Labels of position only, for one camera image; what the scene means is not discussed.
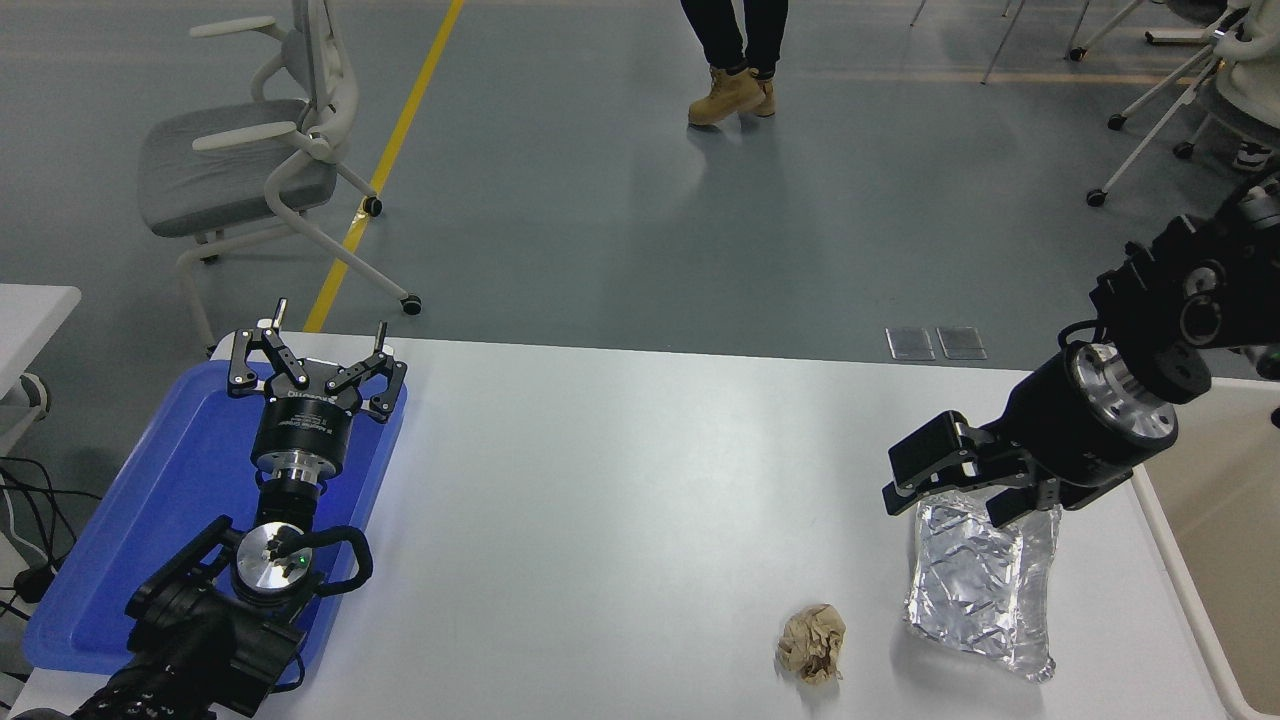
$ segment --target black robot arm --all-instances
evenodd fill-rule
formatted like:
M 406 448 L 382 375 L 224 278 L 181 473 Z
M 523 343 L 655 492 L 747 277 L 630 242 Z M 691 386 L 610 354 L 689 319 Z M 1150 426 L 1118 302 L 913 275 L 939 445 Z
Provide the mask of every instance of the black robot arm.
M 997 527 L 1057 505 L 1076 510 L 1174 445 L 1174 405 L 1211 386 L 1199 350 L 1239 350 L 1280 378 L 1276 176 L 1245 183 L 1207 222 L 1175 218 L 1125 255 L 1089 293 L 1097 319 L 1059 336 L 1060 352 L 1010 392 L 997 420 L 974 428 L 943 413 L 890 448 L 891 515 L 992 486 L 1007 488 L 987 502 Z M 1070 341 L 1085 328 L 1092 342 Z
M 212 703 L 252 716 L 268 694 L 302 680 L 306 633 L 296 623 L 307 605 L 360 588 L 372 575 L 360 529 L 312 523 L 328 480 L 342 473 L 355 416 L 364 411 L 385 423 L 406 365 L 384 343 L 385 323 L 372 354 L 349 368 L 297 357 L 280 340 L 285 306 L 282 299 L 273 318 L 236 333 L 227 373 L 232 397 L 264 397 L 250 455 L 259 474 L 252 528 L 237 530 L 220 516 L 142 583 L 125 609 L 137 620 L 128 641 L 133 659 L 72 714 L 76 720 L 212 720 Z M 248 365 L 256 351 L 271 364 L 271 377 L 260 378 Z M 385 378 L 387 388 L 366 402 L 360 388 L 374 375 Z M 355 574 L 325 582 L 312 568 L 314 552 L 339 543 L 351 547 Z M 230 573 L 230 594 L 216 587 L 223 573 Z M 276 685 L 293 662 L 297 683 Z M 19 717 L 67 716 L 41 708 Z

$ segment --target person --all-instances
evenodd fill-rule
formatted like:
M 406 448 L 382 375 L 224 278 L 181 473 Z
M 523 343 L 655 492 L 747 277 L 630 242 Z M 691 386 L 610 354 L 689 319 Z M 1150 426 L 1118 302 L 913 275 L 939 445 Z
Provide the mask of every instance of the person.
M 689 106 L 689 123 L 716 124 L 733 113 L 768 118 L 777 111 L 773 72 L 787 22 L 787 0 L 744 0 L 746 53 L 733 0 L 680 0 L 710 64 L 712 90 Z

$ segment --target white table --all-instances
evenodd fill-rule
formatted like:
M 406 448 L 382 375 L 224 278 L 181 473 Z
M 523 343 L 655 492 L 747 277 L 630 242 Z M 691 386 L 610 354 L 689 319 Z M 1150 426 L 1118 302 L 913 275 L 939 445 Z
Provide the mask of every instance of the white table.
M 370 347 L 285 340 L 339 363 Z M 1064 518 L 1050 683 L 908 635 L 886 448 L 948 407 L 995 418 L 1023 373 L 392 345 L 412 395 L 374 578 L 307 685 L 257 717 L 1225 716 L 1128 487 Z M 814 602 L 849 624 L 844 680 L 818 689 L 773 657 Z M 104 682 L 37 670 L 17 707 L 69 712 Z
M 79 302 L 74 287 L 0 283 L 0 397 L 18 382 Z M 27 407 L 0 405 L 0 455 L 35 418 Z

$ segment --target blue tray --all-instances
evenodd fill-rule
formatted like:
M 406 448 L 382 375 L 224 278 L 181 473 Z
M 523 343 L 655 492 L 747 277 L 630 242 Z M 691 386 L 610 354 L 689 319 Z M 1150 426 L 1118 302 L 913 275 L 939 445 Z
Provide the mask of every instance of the blue tray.
M 252 527 L 257 486 L 250 448 L 264 400 L 228 397 L 227 368 L 227 361 L 197 365 L 169 391 L 27 625 L 23 650 L 32 665 L 115 673 L 132 657 L 125 641 L 134 620 L 124 606 L 138 585 L 216 516 L 230 515 L 238 530 Z M 271 374 L 265 365 L 255 370 Z M 347 462 L 320 498 L 316 529 L 365 527 L 402 418 L 396 413 L 379 425 L 356 416 Z M 346 544 L 319 550 L 314 560 L 330 580 L 351 577 L 355 565 Z M 224 571 L 218 582 L 225 593 L 232 592 L 229 577 Z M 297 623 L 307 632 L 302 660 L 308 669 L 320 662 L 339 601 L 312 601 Z

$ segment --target gray chair seat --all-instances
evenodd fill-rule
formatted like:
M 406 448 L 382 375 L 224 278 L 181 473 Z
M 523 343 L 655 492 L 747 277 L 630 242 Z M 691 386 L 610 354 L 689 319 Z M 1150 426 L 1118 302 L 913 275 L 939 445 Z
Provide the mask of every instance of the gray chair seat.
M 273 217 L 262 184 L 293 147 L 264 141 L 196 152 L 191 142 L 229 129 L 298 120 L 305 108 L 302 100 L 246 102 L 187 113 L 152 128 L 138 160 L 138 208 L 151 232 L 187 237 Z M 280 199 L 294 210 L 315 208 L 333 196 L 337 178 L 334 165 L 311 163 L 284 184 Z

